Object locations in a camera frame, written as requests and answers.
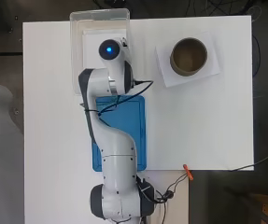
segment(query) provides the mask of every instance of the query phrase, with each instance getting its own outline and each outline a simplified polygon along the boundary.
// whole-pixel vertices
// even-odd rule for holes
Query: clear plastic box
[[[104,30],[125,31],[127,43],[130,45],[130,12],[126,8],[73,12],[70,14],[71,32],[71,65],[75,94],[80,94],[79,74],[87,67],[88,55],[85,53],[85,33],[102,32]]]

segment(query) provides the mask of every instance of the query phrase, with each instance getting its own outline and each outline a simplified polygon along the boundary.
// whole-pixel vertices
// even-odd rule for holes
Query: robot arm
[[[108,127],[98,118],[96,98],[122,95],[134,86],[128,48],[121,40],[106,40],[99,54],[104,69],[85,69],[78,77],[88,128],[92,141],[101,150],[104,185],[93,188],[92,212],[117,223],[137,224],[153,213],[136,185],[136,149],[133,138],[121,130]],[[148,188],[153,194],[153,187]]]

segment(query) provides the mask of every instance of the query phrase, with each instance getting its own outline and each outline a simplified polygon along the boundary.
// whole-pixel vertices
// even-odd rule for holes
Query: brown cup
[[[185,38],[176,43],[173,48],[170,64],[173,70],[189,77],[197,73],[207,61],[207,49],[198,39]]]

